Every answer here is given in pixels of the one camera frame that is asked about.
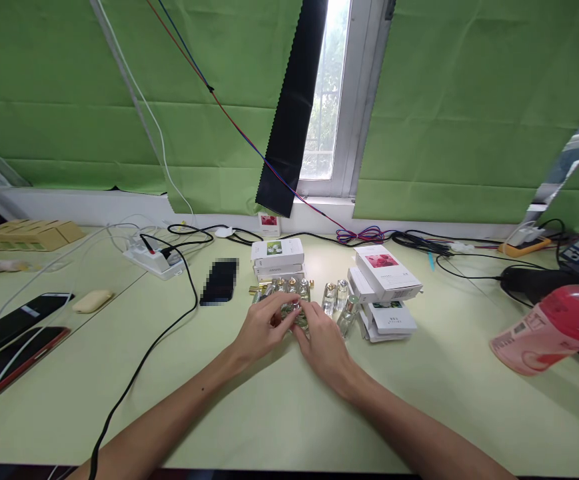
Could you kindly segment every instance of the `black phone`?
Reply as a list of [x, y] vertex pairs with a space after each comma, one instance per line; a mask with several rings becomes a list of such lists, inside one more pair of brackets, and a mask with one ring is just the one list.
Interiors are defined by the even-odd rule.
[[201, 305], [220, 305], [228, 302], [234, 295], [238, 259], [217, 259], [209, 272]]
[[[20, 350], [38, 330], [40, 330], [40, 328], [34, 328], [26, 332], [10, 346], [0, 351], [0, 374], [18, 350]], [[4, 374], [0, 380], [0, 391], [29, 370], [44, 354], [68, 336], [69, 332], [70, 330], [64, 327], [47, 327], [40, 332], [34, 340], [29, 342], [25, 350], [21, 352], [16, 360], [14, 360], [14, 363], [7, 369], [6, 374]]]
[[69, 293], [44, 293], [0, 318], [0, 348], [46, 319], [72, 298], [74, 295]]

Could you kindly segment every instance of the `power strip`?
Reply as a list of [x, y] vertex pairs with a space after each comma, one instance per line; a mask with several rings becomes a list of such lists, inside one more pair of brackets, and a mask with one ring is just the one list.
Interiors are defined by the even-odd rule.
[[131, 245], [123, 255], [131, 262], [144, 268], [149, 273], [156, 275], [161, 280], [169, 280], [171, 277], [180, 275], [185, 271], [185, 262], [180, 259], [173, 265], [169, 265], [167, 259], [158, 250], [150, 253], [146, 247], [142, 245]]

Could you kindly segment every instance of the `white box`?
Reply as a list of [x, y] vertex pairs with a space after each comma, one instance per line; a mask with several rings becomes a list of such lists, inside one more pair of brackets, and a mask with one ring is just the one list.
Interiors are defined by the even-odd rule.
[[356, 247], [356, 266], [380, 301], [409, 300], [422, 283], [382, 245]]
[[254, 267], [279, 267], [304, 263], [300, 239], [269, 240], [251, 245], [251, 261]]
[[278, 267], [253, 267], [254, 275], [266, 277], [278, 277], [284, 273], [292, 273], [297, 271], [303, 271], [304, 265], [300, 263], [292, 263], [290, 265], [279, 265]]
[[369, 340], [371, 343], [378, 343], [381, 341], [390, 341], [390, 340], [407, 340], [411, 338], [411, 333], [402, 333], [396, 335], [381, 335], [378, 333], [378, 329], [376, 328], [376, 324], [367, 318], [364, 311], [360, 309], [358, 312], [360, 316], [360, 330], [362, 330], [362, 334], [365, 340]]
[[417, 330], [416, 321], [403, 302], [392, 301], [389, 307], [382, 303], [367, 303], [362, 309], [381, 335], [411, 334]]
[[349, 286], [354, 291], [354, 295], [358, 297], [358, 303], [374, 303], [380, 301], [376, 292], [373, 291], [371, 285], [369, 285], [367, 279], [364, 278], [364, 275], [357, 267], [351, 267], [347, 271], [347, 280], [349, 280]]
[[281, 220], [275, 215], [269, 215], [267, 212], [258, 212], [258, 226], [263, 237], [281, 236]]

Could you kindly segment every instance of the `white wall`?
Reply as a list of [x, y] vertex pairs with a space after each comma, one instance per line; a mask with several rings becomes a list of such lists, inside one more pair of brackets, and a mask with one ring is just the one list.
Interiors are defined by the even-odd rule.
[[[354, 204], [350, 199], [309, 197], [308, 201], [347, 229], [359, 232], [371, 225], [382, 230], [420, 229], [451, 237], [505, 238], [515, 225], [474, 223], [427, 223], [353, 219]], [[36, 220], [72, 220], [83, 226], [104, 226], [118, 223], [129, 215], [147, 215], [160, 227], [181, 220], [191, 222], [191, 215], [174, 213], [166, 195], [142, 195], [122, 191], [42, 190], [0, 187], [0, 214], [6, 219], [30, 218]], [[139, 226], [149, 222], [138, 217], [131, 220]], [[259, 231], [258, 217], [246, 215], [197, 215], [199, 227], [224, 223], [250, 231]], [[308, 231], [334, 234], [338, 227], [295, 200], [291, 218], [281, 219], [283, 234]]]

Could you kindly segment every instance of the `window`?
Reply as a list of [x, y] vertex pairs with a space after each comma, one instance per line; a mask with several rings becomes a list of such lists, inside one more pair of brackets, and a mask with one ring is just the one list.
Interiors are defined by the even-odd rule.
[[352, 197], [389, 32], [390, 0], [329, 0], [301, 195]]
[[331, 180], [350, 0], [329, 0], [300, 178]]

